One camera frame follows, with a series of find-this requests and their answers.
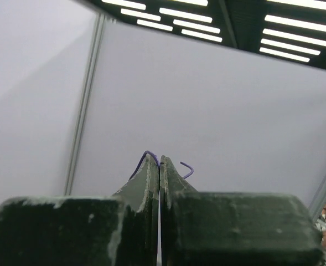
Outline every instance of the purple string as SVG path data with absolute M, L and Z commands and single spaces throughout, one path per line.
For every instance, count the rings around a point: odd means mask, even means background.
M 190 175 L 192 175 L 192 174 L 194 173 L 194 169 L 193 169 L 191 166 L 189 166 L 187 163 L 184 163 L 184 162 L 180 162 L 180 163 L 181 163 L 183 166 L 186 166 L 188 169 L 191 170 L 187 175 L 183 176 L 183 179 L 188 178 Z
M 140 166 L 141 166 L 141 164 L 142 164 L 142 162 L 143 162 L 143 160 L 144 160 L 144 158 L 146 157 L 147 154 L 149 154 L 149 155 L 151 155 L 151 156 L 153 157 L 153 159 L 155 160 L 155 162 L 156 162 L 158 168 L 160 168 L 161 165 L 160 165 L 160 163 L 159 163 L 159 161 L 158 161 L 157 156 L 156 156 L 154 153 L 152 153 L 151 151 L 145 151 L 145 152 L 143 153 L 143 155 L 142 155 L 142 157 L 141 157 L 141 159 L 140 159 L 140 161 L 139 161 L 139 163 L 138 163 L 138 165 L 137 165 L 135 171 L 133 172 L 133 174 L 131 174 L 131 176 L 129 177 L 128 180 L 130 180 L 130 179 L 131 179 L 133 176 L 135 176 L 135 174 L 138 172 L 138 170 L 139 170 L 139 168 L 140 168 Z

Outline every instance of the purple wire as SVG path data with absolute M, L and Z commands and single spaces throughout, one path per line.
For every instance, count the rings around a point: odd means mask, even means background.
M 188 169 L 191 170 L 187 175 L 183 176 L 183 179 L 188 178 L 190 175 L 192 175 L 192 174 L 194 173 L 194 169 L 193 169 L 191 166 L 189 166 L 187 163 L 184 163 L 184 162 L 180 162 L 180 163 L 181 163 L 183 166 L 186 166 Z
M 149 155 L 151 155 L 151 156 L 153 157 L 153 159 L 155 160 L 155 162 L 156 162 L 158 168 L 160 168 L 161 165 L 160 165 L 160 163 L 159 163 L 159 161 L 158 161 L 157 156 L 156 156 L 154 153 L 152 153 L 151 151 L 145 151 L 145 152 L 143 153 L 143 155 L 142 155 L 142 157 L 141 157 L 141 159 L 140 159 L 140 161 L 139 161 L 139 163 L 138 163 L 138 165 L 137 165 L 135 171 L 133 172 L 133 174 L 131 174 L 131 176 L 130 176 L 130 178 L 129 178 L 128 180 L 130 180 L 130 179 L 131 179 L 133 176 L 135 176 L 135 174 L 138 172 L 138 170 L 139 170 L 139 168 L 140 168 L 140 166 L 141 166 L 141 164 L 142 164 L 142 162 L 143 162 L 143 160 L 144 160 L 144 158 L 145 158 L 145 156 L 146 156 L 147 154 L 149 154 Z

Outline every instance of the purple cable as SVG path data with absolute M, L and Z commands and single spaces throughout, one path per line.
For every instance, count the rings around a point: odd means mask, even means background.
M 140 168 L 140 166 L 141 166 L 141 164 L 142 164 L 142 162 L 143 162 L 143 160 L 144 160 L 144 158 L 145 158 L 145 156 L 146 156 L 147 154 L 149 154 L 149 155 L 151 155 L 151 156 L 153 157 L 153 159 L 155 160 L 155 162 L 156 162 L 158 168 L 160 168 L 161 165 L 160 165 L 160 163 L 159 163 L 159 161 L 158 161 L 157 156 L 156 156 L 154 153 L 152 153 L 151 151 L 145 151 L 145 152 L 143 153 L 143 155 L 142 155 L 142 157 L 141 157 L 141 159 L 140 159 L 140 161 L 139 161 L 139 163 L 138 163 L 138 165 L 137 165 L 135 171 L 133 172 L 133 174 L 131 174 L 131 176 L 130 176 L 130 178 L 129 178 L 128 180 L 130 180 L 130 179 L 131 179 L 133 176 L 135 176 L 135 174 L 138 172 L 138 170 L 139 170 L 139 168 Z
M 193 169 L 191 166 L 189 166 L 187 163 L 184 163 L 184 162 L 180 162 L 180 163 L 181 163 L 183 166 L 186 166 L 188 169 L 191 170 L 187 175 L 183 176 L 183 179 L 188 178 L 190 175 L 192 175 L 192 174 L 194 173 L 194 169 Z

